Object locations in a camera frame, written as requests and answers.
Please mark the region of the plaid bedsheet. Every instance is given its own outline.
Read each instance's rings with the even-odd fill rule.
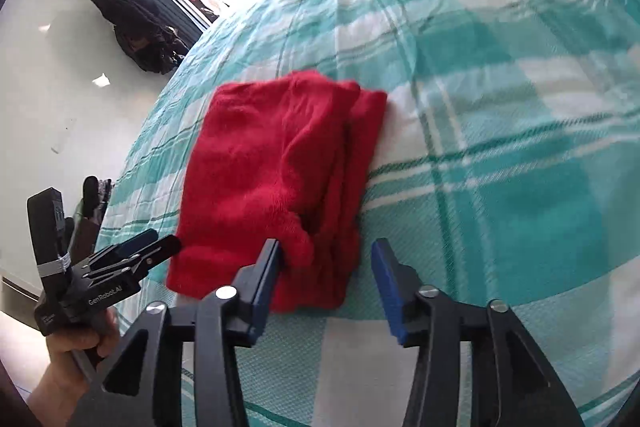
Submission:
[[[252,425],[401,424],[416,352],[384,320],[369,264],[377,237],[452,297],[512,305],[586,425],[604,425],[640,375],[639,7],[255,0],[217,21],[160,95],[99,246],[175,231],[216,86],[312,68],[354,78],[389,93],[360,213],[362,265],[340,309],[271,315],[258,345],[238,349]],[[125,327],[149,301],[175,302],[165,273],[120,305]],[[184,364],[192,425],[189,349]],[[463,380],[468,392],[468,371]]]

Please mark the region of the teal checkered blanket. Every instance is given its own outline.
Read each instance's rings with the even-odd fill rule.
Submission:
[[[640,0],[253,0],[202,36],[161,93],[99,246],[175,231],[216,86],[316,69],[385,89],[362,264],[340,309],[271,315],[258,345],[238,349],[251,425],[401,424],[416,353],[389,334],[369,262],[377,237],[452,297],[512,305],[586,425],[603,425],[640,369],[639,22]],[[125,327],[151,300],[175,303],[165,274],[120,304]],[[189,425],[189,347],[182,394]]]

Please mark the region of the black clothing pile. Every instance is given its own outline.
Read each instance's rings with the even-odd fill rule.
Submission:
[[[163,24],[151,0],[91,0],[113,23],[118,44],[142,70],[168,73],[178,67],[189,49],[176,31]]]

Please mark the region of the folded clothing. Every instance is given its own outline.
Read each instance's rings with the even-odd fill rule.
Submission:
[[[187,167],[167,287],[202,298],[273,237],[284,263],[271,309],[338,307],[385,107],[386,93],[315,71],[219,87]]]

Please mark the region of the silver screw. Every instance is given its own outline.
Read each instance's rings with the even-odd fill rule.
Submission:
[[[238,293],[238,290],[236,290],[233,286],[220,286],[220,288],[216,290],[216,297],[218,299],[226,301],[231,297],[235,297],[236,293]]]
[[[489,308],[494,312],[504,313],[509,309],[509,305],[500,299],[494,299],[489,303]]]
[[[146,312],[155,315],[157,313],[160,313],[161,311],[164,311],[165,308],[166,304],[164,304],[164,302],[153,301],[151,304],[146,306]]]
[[[424,286],[420,286],[418,293],[423,297],[433,299],[434,297],[438,296],[438,294],[440,293],[440,290],[438,290],[436,286],[431,286],[430,284],[426,284]]]

